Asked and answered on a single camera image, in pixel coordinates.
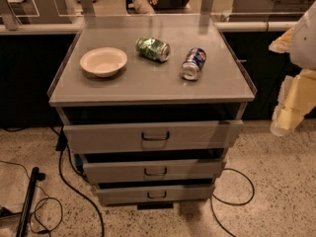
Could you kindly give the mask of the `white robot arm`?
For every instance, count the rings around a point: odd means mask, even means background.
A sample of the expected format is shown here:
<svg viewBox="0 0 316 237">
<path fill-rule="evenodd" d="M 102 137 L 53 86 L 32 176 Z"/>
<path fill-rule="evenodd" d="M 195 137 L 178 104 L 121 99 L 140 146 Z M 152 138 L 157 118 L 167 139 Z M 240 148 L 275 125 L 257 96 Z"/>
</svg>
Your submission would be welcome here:
<svg viewBox="0 0 316 237">
<path fill-rule="evenodd" d="M 285 136 L 316 107 L 316 2 L 269 50 L 288 53 L 291 63 L 301 68 L 298 75 L 283 80 L 270 125 L 272 134 Z"/>
</svg>

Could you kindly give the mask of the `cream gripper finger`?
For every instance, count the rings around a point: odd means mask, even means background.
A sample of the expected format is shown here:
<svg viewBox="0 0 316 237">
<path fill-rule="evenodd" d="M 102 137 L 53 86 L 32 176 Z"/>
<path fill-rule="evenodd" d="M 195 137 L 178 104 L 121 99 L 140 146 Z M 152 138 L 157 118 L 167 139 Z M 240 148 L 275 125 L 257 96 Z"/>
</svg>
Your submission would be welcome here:
<svg viewBox="0 0 316 237">
<path fill-rule="evenodd" d="M 293 30 L 294 28 L 290 28 L 279 38 L 275 39 L 269 45 L 269 50 L 276 53 L 290 53 Z"/>
<path fill-rule="evenodd" d="M 316 71 L 302 69 L 295 77 L 286 76 L 281 84 L 270 131 L 285 136 L 295 131 L 316 107 Z"/>
</svg>

